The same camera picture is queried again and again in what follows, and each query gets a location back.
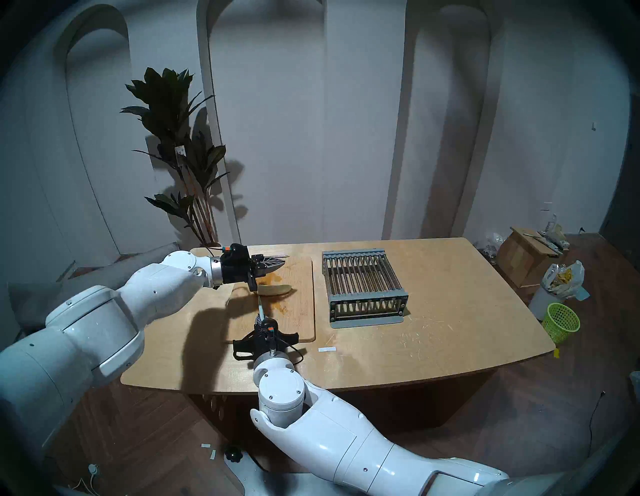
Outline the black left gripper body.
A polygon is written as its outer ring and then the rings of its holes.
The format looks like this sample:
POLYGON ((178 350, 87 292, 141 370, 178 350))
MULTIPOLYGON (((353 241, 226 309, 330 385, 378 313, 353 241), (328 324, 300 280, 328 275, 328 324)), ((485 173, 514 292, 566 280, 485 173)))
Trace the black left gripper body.
POLYGON ((219 262, 222 284, 244 282, 250 292, 258 291, 256 278, 260 276, 256 275, 256 271, 261 262, 261 254, 250 255, 247 246, 232 243, 223 247, 219 262))

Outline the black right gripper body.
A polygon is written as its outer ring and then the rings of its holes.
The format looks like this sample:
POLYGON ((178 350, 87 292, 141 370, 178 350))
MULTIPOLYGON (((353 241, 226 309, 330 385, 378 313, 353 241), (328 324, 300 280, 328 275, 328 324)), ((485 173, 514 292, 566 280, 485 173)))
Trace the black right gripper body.
POLYGON ((255 328, 239 340, 232 341, 233 357, 238 361, 257 360, 267 353, 274 357, 276 352, 285 352, 300 341, 299 333, 283 333, 278 322, 269 318, 269 327, 255 328))

